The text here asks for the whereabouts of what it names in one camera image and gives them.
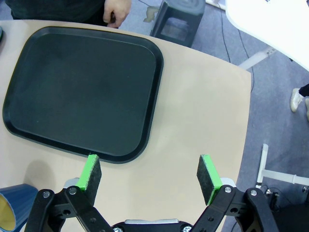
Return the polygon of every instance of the white table leg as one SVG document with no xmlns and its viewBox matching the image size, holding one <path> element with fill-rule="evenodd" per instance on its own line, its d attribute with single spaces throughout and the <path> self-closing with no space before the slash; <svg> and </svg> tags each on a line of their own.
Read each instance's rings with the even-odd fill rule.
<svg viewBox="0 0 309 232">
<path fill-rule="evenodd" d="M 268 46 L 265 50 L 255 53 L 249 59 L 242 62 L 239 67 L 242 69 L 249 69 L 253 65 L 256 65 L 258 62 L 264 60 L 265 58 L 269 57 L 270 55 L 274 54 L 277 50 L 271 46 Z"/>
<path fill-rule="evenodd" d="M 205 0 L 207 4 L 221 8 L 225 11 L 225 0 Z"/>
<path fill-rule="evenodd" d="M 259 173 L 257 175 L 256 186 L 255 186 L 256 188 L 260 188 L 262 186 L 263 177 L 285 181 L 285 182 L 289 182 L 292 184 L 300 184 L 300 185 L 309 186 L 309 178 L 287 174 L 287 173 L 275 172 L 271 170 L 266 170 L 265 165 L 266 165 L 266 160 L 267 160 L 267 153 L 268 153 L 268 145 L 263 144 L 261 163 L 260 163 Z"/>
</svg>

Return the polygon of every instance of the beige table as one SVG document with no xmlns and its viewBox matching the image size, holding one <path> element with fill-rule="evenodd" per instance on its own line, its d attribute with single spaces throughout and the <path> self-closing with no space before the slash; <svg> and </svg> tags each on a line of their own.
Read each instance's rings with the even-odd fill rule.
<svg viewBox="0 0 309 232">
<path fill-rule="evenodd" d="M 125 219 L 177 218 L 194 224 L 205 209 L 196 178 L 200 154 L 211 154 L 221 176 L 236 181 L 244 148 L 251 79 L 247 71 L 218 58 L 152 37 L 116 29 L 53 21 L 0 21 L 0 103 L 3 105 L 27 38 L 46 26 L 116 31 L 153 41 L 164 70 L 150 139 L 126 164 L 101 162 L 95 207 L 115 224 Z M 0 123 L 0 188 L 28 183 L 58 192 L 78 177 L 86 158 L 10 134 Z M 83 231 L 77 220 L 62 231 Z"/>
</svg>

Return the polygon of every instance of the blue cup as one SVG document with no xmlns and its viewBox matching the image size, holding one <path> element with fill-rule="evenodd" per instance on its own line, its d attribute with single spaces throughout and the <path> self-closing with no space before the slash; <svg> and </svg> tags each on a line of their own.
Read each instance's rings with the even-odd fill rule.
<svg viewBox="0 0 309 232">
<path fill-rule="evenodd" d="M 0 230 L 18 232 L 26 223 L 38 190 L 22 184 L 0 189 Z"/>
</svg>

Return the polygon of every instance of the green tape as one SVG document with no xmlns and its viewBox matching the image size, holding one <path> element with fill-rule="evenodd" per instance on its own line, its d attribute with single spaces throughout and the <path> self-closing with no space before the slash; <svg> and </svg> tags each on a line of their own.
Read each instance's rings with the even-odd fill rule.
<svg viewBox="0 0 309 232">
<path fill-rule="evenodd" d="M 221 188 L 221 186 L 223 185 L 222 184 L 222 181 L 221 181 L 221 178 L 216 170 L 216 167 L 214 166 L 212 160 L 211 160 L 211 157 L 210 155 L 202 155 L 201 156 L 203 161 L 204 161 L 204 164 L 206 166 L 206 170 L 208 171 L 208 174 L 211 178 L 211 181 L 212 181 L 212 184 L 213 184 L 213 190 L 211 192 L 211 196 L 209 198 L 209 201 L 207 203 L 207 205 L 211 204 L 213 198 L 215 197 L 217 191 Z"/>
<path fill-rule="evenodd" d="M 76 186 L 78 186 L 81 191 L 85 191 L 88 187 L 88 182 L 92 173 L 92 170 L 98 160 L 98 156 L 97 155 L 89 155 L 87 162 L 84 166 L 83 172 L 81 177 L 79 178 Z"/>
</svg>

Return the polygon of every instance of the person's hand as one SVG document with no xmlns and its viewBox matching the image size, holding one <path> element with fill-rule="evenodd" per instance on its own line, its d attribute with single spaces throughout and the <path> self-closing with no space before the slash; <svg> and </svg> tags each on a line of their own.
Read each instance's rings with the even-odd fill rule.
<svg viewBox="0 0 309 232">
<path fill-rule="evenodd" d="M 118 28 L 131 9 L 132 0 L 105 0 L 103 21 L 110 28 Z"/>
</svg>

